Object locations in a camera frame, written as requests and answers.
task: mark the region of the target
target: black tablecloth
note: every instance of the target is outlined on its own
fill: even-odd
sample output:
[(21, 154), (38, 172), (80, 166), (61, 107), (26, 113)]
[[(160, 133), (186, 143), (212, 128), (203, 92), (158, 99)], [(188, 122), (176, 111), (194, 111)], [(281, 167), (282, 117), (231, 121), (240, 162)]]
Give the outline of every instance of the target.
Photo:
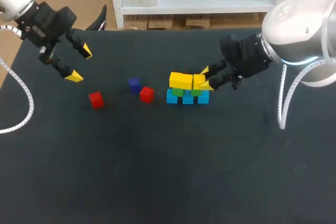
[[(209, 105), (168, 105), (171, 71), (221, 58), (219, 40), (258, 30), (84, 32), (93, 58), (64, 42), (58, 56), (84, 77), (63, 80), (25, 41), (13, 70), (32, 119), (0, 135), (0, 223), (334, 223), (336, 86), (300, 85), (277, 124), (281, 66), (227, 85)], [(128, 78), (155, 90), (153, 104)], [(105, 107), (93, 110), (88, 94)], [(27, 113), (21, 87), (0, 90), (0, 127)]]

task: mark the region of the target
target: red block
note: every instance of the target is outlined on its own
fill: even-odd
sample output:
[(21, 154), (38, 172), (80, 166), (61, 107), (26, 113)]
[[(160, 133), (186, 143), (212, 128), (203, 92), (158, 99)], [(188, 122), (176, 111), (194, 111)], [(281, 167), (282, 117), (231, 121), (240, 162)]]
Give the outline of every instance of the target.
[(98, 109), (100, 107), (103, 107), (104, 102), (103, 102), (103, 97), (101, 96), (100, 92), (89, 94), (89, 98), (90, 98), (93, 109)]
[(140, 92), (140, 100), (145, 103), (151, 103), (154, 99), (154, 89), (143, 87)]

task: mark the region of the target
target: green block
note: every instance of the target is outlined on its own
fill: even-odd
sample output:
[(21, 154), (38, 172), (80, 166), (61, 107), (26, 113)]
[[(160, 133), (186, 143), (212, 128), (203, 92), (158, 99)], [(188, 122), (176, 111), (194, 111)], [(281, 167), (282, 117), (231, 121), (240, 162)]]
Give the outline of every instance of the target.
[(183, 97), (183, 89), (173, 89), (173, 95)]
[(192, 97), (199, 97), (200, 95), (202, 94), (202, 91), (201, 90), (192, 90), (191, 91), (191, 96)]

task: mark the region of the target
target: yellow block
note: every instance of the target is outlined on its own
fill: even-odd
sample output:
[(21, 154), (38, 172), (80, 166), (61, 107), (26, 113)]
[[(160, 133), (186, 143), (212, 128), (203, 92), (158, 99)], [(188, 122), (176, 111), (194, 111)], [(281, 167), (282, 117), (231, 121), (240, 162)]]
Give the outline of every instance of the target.
[(192, 90), (193, 88), (193, 75), (192, 74), (182, 74), (180, 89)]
[(169, 78), (169, 87), (177, 88), (180, 85), (181, 76), (182, 76), (181, 73), (171, 72)]
[(188, 89), (193, 87), (193, 75), (171, 72), (169, 86), (176, 89)]
[(200, 84), (205, 82), (205, 75), (204, 74), (194, 74), (194, 86), (193, 89), (195, 90), (203, 90), (202, 87), (200, 87)]
[(72, 72), (71, 75), (65, 77), (65, 79), (70, 80), (70, 81), (74, 81), (74, 82), (79, 82), (81, 80), (83, 80), (83, 77), (79, 75), (79, 73), (77, 73), (75, 70)]

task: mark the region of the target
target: block stack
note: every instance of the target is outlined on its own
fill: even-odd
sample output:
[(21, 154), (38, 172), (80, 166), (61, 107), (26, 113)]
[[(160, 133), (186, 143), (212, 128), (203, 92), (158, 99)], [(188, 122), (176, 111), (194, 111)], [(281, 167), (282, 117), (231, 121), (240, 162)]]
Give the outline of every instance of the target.
[(167, 90), (167, 103), (177, 104), (209, 104), (209, 91), (202, 90), (200, 84), (205, 82), (204, 74), (183, 74), (171, 72), (169, 89)]

